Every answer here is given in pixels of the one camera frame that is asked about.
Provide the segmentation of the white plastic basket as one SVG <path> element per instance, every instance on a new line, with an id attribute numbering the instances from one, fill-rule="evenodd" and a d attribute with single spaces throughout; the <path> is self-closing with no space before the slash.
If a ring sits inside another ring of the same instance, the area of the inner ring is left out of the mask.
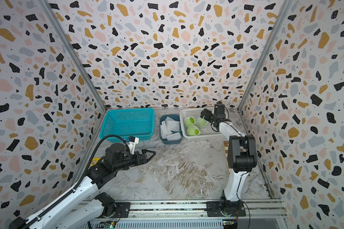
<path id="1" fill-rule="evenodd" d="M 213 139 L 213 138 L 223 137 L 222 133 L 212 129 L 212 127 L 210 126 L 211 123 L 209 123 L 209 122 L 205 128 L 200 129 L 201 134 L 199 136 L 188 136 L 187 127 L 185 127 L 185 125 L 184 125 L 184 119 L 186 117 L 192 116 L 195 118 L 195 120 L 197 120 L 200 117 L 201 112 L 205 108 L 206 107 L 204 107 L 204 108 L 187 108 L 187 109 L 183 109 L 180 111 L 179 117 L 180 117 L 181 131 L 182 131 L 183 137 L 185 137 L 187 140 L 198 141 L 198 140 L 209 140 L 209 139 Z M 214 111 L 213 107 L 208 107 L 206 109 L 208 109 L 212 112 Z"/>

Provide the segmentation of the teal plastic basket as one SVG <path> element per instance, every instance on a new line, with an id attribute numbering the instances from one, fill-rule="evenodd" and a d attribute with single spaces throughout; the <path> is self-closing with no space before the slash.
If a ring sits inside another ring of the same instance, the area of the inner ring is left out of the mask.
<path id="1" fill-rule="evenodd" d="M 123 139 L 129 136 L 140 141 L 150 140 L 154 134 L 155 111 L 152 108 L 110 110 L 106 113 L 99 138 L 118 135 Z"/>

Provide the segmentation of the white foam net sleeve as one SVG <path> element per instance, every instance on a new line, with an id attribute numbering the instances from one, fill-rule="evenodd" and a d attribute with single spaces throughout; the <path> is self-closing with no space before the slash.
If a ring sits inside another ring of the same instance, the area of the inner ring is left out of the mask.
<path id="1" fill-rule="evenodd" d="M 194 126 L 190 121 L 189 121 L 189 118 L 190 117 L 186 117 L 185 119 L 184 119 L 184 125 L 185 125 L 185 127 L 190 127 L 190 126 Z"/>
<path id="2" fill-rule="evenodd" d="M 208 124 L 208 121 L 206 121 L 205 119 L 199 117 L 197 120 L 196 120 L 196 126 L 199 128 L 199 129 L 203 129 L 207 126 Z"/>
<path id="3" fill-rule="evenodd" d="M 197 126 L 192 125 L 187 128 L 187 134 L 188 136 L 199 136 L 201 131 Z"/>

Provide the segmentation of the yellow triangular plastic piece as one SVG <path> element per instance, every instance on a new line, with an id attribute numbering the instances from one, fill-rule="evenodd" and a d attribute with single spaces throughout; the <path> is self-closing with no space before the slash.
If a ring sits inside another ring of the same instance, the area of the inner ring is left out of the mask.
<path id="1" fill-rule="evenodd" d="M 99 160 L 100 158 L 93 158 L 91 162 L 91 166 L 95 165 Z"/>

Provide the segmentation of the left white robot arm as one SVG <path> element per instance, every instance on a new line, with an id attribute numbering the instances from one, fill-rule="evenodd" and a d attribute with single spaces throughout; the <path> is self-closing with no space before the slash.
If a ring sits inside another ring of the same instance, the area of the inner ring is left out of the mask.
<path id="1" fill-rule="evenodd" d="M 131 152 L 128 145 L 114 143 L 105 155 L 85 171 L 85 175 L 67 193 L 62 194 L 48 206 L 28 218 L 16 218 L 9 224 L 11 229 L 70 229 L 87 223 L 99 216 L 121 218 L 114 198 L 105 192 L 98 194 L 85 207 L 73 209 L 86 197 L 96 193 L 122 170 L 147 164 L 155 151 L 143 149 Z"/>

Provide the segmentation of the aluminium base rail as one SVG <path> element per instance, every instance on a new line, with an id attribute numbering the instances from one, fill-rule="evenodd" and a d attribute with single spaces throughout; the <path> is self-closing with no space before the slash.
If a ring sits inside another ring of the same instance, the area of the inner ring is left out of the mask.
<path id="1" fill-rule="evenodd" d="M 290 229 L 277 199 L 247 199 L 224 212 L 218 200 L 118 201 L 113 216 L 100 204 L 83 201 L 55 229 Z"/>

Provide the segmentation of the wooden chessboard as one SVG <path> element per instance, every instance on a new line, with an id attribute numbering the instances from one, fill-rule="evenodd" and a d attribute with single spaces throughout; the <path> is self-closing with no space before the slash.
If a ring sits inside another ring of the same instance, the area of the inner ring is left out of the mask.
<path id="1" fill-rule="evenodd" d="M 228 176 L 230 175 L 230 171 L 229 171 L 229 165 L 228 165 L 228 159 L 227 159 L 227 156 L 228 156 L 228 148 L 229 148 L 229 142 L 228 141 L 224 141 L 223 143 L 224 145 L 224 152 L 225 152 L 225 160 L 226 160 L 226 168 L 227 168 L 227 174 Z"/>

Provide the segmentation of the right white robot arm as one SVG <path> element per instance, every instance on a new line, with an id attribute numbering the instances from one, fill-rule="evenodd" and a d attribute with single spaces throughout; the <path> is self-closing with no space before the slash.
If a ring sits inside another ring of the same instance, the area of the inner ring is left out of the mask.
<path id="1" fill-rule="evenodd" d="M 244 210 L 244 202 L 241 193 L 244 182 L 257 166 L 256 141 L 253 135 L 247 135 L 226 117 L 226 106 L 217 102 L 214 110 L 204 109 L 200 117 L 209 122 L 212 129 L 222 133 L 228 140 L 227 162 L 229 168 L 229 179 L 226 188 L 222 192 L 217 207 L 212 207 L 217 214 L 223 216 L 238 217 L 240 211 Z"/>

